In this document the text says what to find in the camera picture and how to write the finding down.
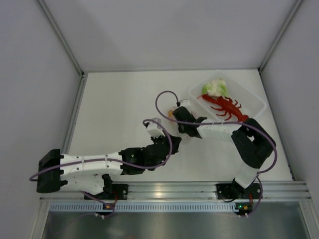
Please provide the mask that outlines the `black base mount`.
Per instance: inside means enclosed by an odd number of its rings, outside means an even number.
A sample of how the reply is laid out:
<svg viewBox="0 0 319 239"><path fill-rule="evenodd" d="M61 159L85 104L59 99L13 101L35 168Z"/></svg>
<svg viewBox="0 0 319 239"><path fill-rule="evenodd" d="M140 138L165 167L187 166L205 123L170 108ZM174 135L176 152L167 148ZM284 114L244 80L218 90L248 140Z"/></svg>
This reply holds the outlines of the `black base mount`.
<svg viewBox="0 0 319 239"><path fill-rule="evenodd" d="M220 200L236 200L248 198L245 189L236 182L217 184L216 189L217 198Z"/></svg>
<svg viewBox="0 0 319 239"><path fill-rule="evenodd" d="M89 195L99 200L127 200L128 189L128 184L113 184L112 191L110 193L102 192L97 195Z"/></svg>

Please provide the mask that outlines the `aluminium corner post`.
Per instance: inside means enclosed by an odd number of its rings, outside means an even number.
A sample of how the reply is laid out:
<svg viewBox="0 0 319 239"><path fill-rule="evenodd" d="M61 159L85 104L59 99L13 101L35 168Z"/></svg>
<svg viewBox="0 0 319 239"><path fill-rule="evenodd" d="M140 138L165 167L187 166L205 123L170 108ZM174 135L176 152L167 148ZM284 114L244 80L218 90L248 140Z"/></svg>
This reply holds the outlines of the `aluminium corner post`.
<svg viewBox="0 0 319 239"><path fill-rule="evenodd" d="M281 40L285 36L285 33L288 31L289 27L291 26L292 22L294 21L296 15L300 11L302 5L304 4L305 0L295 0L290 7L287 16L285 16L284 21L280 25L278 32L275 35L274 40L270 44L265 56L263 57L260 66L258 67L258 72L262 73L265 67L267 66L268 62L272 58L273 54L275 53L277 47L279 46Z"/></svg>
<svg viewBox="0 0 319 239"><path fill-rule="evenodd" d="M44 0L35 0L35 3L38 5L40 11L44 15L45 19L48 21L53 33L59 40L60 44L62 45L66 55L68 56L69 60L71 61L73 67L75 68L76 72L80 77L84 75L84 72L78 63L70 45L68 44L62 30L60 29L56 19L54 18L51 10L49 9L47 3Z"/></svg>

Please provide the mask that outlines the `orange toy food piece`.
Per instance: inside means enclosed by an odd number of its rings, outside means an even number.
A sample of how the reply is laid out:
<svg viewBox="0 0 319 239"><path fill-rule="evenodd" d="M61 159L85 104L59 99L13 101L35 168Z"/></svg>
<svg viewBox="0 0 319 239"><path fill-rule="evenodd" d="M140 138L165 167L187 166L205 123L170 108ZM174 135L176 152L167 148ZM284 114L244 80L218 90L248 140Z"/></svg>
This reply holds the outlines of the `orange toy food piece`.
<svg viewBox="0 0 319 239"><path fill-rule="evenodd" d="M175 117L173 115L173 110L169 110L167 116L168 116L169 119L173 119L173 120L175 119Z"/></svg>

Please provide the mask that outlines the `aluminium mounting rail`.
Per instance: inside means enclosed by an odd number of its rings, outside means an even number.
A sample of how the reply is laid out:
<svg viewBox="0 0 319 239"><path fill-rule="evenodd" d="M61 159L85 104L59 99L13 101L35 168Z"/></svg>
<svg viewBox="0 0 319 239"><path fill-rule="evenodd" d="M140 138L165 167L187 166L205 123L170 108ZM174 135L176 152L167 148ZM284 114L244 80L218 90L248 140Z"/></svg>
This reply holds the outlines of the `aluminium mounting rail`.
<svg viewBox="0 0 319 239"><path fill-rule="evenodd" d="M217 198L218 182L124 182L128 184L127 200L135 201L208 201ZM256 181L245 190L248 198L238 200L255 200L262 197L269 201L308 201L311 199L309 189L302 181Z"/></svg>

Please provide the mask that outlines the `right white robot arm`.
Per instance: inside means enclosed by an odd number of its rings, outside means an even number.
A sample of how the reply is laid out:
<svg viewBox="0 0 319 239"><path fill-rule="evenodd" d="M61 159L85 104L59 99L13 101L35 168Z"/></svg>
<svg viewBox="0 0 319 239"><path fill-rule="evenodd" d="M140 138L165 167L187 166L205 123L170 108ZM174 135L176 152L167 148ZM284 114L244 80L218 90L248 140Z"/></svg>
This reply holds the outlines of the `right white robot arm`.
<svg viewBox="0 0 319 239"><path fill-rule="evenodd" d="M180 133L229 142L237 149L242 164L232 182L216 185L219 200L232 202L236 199L262 198L262 185L257 177L266 159L276 149L276 143L256 120L213 122L206 117L195 118L186 107L175 109L172 115Z"/></svg>

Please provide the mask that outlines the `white toy cauliflower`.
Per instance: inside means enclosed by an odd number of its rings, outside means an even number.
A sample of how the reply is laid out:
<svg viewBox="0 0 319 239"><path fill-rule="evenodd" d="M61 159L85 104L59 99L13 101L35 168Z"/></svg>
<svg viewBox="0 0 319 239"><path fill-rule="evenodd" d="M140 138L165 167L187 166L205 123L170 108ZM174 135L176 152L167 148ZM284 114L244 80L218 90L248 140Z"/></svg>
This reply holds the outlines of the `white toy cauliflower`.
<svg viewBox="0 0 319 239"><path fill-rule="evenodd" d="M221 97L228 96L228 89L226 82L221 78L216 78L206 83L202 88L202 94L208 94L209 96Z"/></svg>

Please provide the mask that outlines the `white perforated plastic basket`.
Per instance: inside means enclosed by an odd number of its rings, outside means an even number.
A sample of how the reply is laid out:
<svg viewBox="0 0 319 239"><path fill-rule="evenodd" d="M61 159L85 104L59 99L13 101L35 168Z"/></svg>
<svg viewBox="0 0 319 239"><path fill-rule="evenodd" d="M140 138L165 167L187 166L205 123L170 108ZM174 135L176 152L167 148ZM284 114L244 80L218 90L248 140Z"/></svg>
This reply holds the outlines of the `white perforated plastic basket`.
<svg viewBox="0 0 319 239"><path fill-rule="evenodd" d="M224 112L217 111L220 106L213 104L202 98L205 94L204 86L214 80L223 80L226 85L227 93L222 98L232 103L243 115L257 119L264 113L267 103L258 95L251 92L243 85L237 77L229 77L229 75L217 71L204 76L198 80L188 91L189 98L195 103L196 109L202 109L210 118L215 121L236 121L237 117L232 115L224 115Z"/></svg>

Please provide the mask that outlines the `clear zip top bag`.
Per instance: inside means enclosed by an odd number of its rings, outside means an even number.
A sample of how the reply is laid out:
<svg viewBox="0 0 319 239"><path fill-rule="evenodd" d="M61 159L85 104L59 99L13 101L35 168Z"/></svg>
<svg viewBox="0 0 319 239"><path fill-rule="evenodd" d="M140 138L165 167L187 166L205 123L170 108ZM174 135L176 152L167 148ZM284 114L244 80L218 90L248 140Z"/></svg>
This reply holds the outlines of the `clear zip top bag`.
<svg viewBox="0 0 319 239"><path fill-rule="evenodd" d="M172 106L168 109L169 110L176 110L177 107L176 106ZM172 135L172 136L176 136L176 137L181 137L181 145L187 145L192 141L192 137L190 137L189 135L185 134L185 133L180 133L178 131L178 124L174 121L171 121L172 119L168 120L165 123L166 129L167 131Z"/></svg>

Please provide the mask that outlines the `left aluminium corner post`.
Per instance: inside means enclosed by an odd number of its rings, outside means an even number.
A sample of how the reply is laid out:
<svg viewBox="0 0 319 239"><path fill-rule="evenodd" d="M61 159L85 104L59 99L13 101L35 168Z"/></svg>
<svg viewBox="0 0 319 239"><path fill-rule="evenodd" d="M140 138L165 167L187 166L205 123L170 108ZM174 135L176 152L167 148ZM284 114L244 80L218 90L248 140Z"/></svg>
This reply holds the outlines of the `left aluminium corner post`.
<svg viewBox="0 0 319 239"><path fill-rule="evenodd" d="M68 44L62 30L60 29L56 19L54 18L51 10L49 9L47 3L44 0L35 0L35 3L38 5L40 11L44 15L45 19L48 21L53 33L59 40L60 44L62 45L66 55L68 56L69 60L71 61L73 67L75 68L76 72L80 77L84 75L84 72L78 63L70 45Z"/></svg>

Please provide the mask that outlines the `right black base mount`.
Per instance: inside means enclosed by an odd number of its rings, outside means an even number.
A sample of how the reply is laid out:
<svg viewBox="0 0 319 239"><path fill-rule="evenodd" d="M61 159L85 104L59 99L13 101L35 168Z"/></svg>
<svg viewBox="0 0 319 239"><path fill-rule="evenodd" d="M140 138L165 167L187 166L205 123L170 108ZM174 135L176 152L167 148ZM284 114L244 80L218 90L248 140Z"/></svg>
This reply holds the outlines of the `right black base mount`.
<svg viewBox="0 0 319 239"><path fill-rule="evenodd" d="M245 189L236 182L217 184L216 189L217 198L220 200L236 200L248 198Z"/></svg>

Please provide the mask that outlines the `red toy lobster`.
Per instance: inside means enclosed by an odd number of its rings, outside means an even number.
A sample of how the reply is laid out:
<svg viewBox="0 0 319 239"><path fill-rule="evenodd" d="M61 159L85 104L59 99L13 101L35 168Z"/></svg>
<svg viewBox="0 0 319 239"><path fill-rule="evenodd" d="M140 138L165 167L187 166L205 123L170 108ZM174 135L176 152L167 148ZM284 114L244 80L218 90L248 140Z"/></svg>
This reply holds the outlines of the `red toy lobster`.
<svg viewBox="0 0 319 239"><path fill-rule="evenodd" d="M198 96L197 99L204 99L206 102L211 103L210 107L213 110L222 112L222 114L217 114L217 116L228 116L228 118L226 118L225 121L230 120L233 116L237 118L238 122L245 122L249 118L248 115L245 115L240 111L242 105L238 103L237 100L232 100L229 97L214 97L209 96L208 94L204 94Z"/></svg>

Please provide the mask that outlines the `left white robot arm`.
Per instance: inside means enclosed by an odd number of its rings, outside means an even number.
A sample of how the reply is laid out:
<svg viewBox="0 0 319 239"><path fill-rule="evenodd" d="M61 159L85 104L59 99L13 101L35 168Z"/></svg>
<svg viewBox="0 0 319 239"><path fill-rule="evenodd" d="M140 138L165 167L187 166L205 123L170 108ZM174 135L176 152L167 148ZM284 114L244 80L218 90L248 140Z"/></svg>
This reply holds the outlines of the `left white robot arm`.
<svg viewBox="0 0 319 239"><path fill-rule="evenodd" d="M49 151L38 163L36 191L54 193L84 191L107 199L112 195L112 176L140 175L164 165L168 156L178 152L181 137L152 137L152 144L119 152L74 156L60 149Z"/></svg>

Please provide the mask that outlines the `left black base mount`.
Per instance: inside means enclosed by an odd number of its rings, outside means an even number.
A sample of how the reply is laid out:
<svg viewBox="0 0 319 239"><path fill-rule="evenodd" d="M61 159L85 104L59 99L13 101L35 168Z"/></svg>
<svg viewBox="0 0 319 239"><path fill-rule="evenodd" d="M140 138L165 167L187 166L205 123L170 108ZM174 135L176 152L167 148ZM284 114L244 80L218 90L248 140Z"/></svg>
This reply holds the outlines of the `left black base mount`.
<svg viewBox="0 0 319 239"><path fill-rule="evenodd" d="M128 184L113 184L112 191L110 193L102 192L97 195L89 195L99 200L127 200L128 189Z"/></svg>

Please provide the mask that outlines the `right aluminium corner post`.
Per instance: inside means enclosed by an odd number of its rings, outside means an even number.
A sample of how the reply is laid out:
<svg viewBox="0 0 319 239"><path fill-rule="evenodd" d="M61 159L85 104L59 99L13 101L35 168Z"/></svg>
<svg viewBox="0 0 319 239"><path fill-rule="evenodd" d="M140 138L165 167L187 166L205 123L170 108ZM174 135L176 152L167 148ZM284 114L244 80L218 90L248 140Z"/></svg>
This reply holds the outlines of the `right aluminium corner post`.
<svg viewBox="0 0 319 239"><path fill-rule="evenodd" d="M275 53L277 47L279 46L281 40L285 36L285 33L288 31L289 27L291 26L292 22L294 21L296 15L300 11L302 5L304 4L305 0L295 0L290 7L287 16L285 16L284 21L280 25L278 32L275 35L274 40L270 44L265 56L263 57L260 66L258 67L258 72L262 73L265 67L267 66L268 62L272 58L273 54Z"/></svg>

